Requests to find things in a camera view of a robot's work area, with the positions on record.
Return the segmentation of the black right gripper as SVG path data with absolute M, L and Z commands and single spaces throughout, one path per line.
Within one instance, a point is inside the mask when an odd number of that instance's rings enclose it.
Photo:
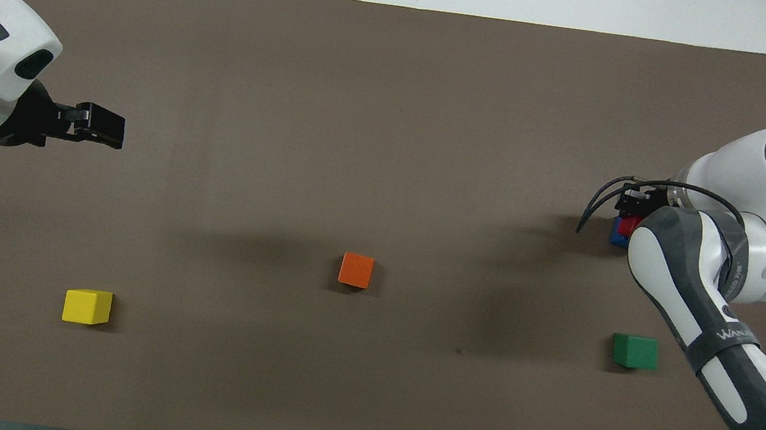
M 657 187 L 649 191 L 627 189 L 617 197 L 614 209 L 621 218 L 644 219 L 670 205 L 669 189 L 665 187 Z

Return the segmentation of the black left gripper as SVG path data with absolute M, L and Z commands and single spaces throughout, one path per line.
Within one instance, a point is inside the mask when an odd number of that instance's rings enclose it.
M 124 119 L 92 102 L 83 102 L 73 108 L 57 104 L 44 84 L 36 79 L 21 94 L 10 116 L 0 125 L 0 147 L 31 144 L 43 148 L 48 138 L 58 138 L 96 142 L 121 150 L 125 137 Z

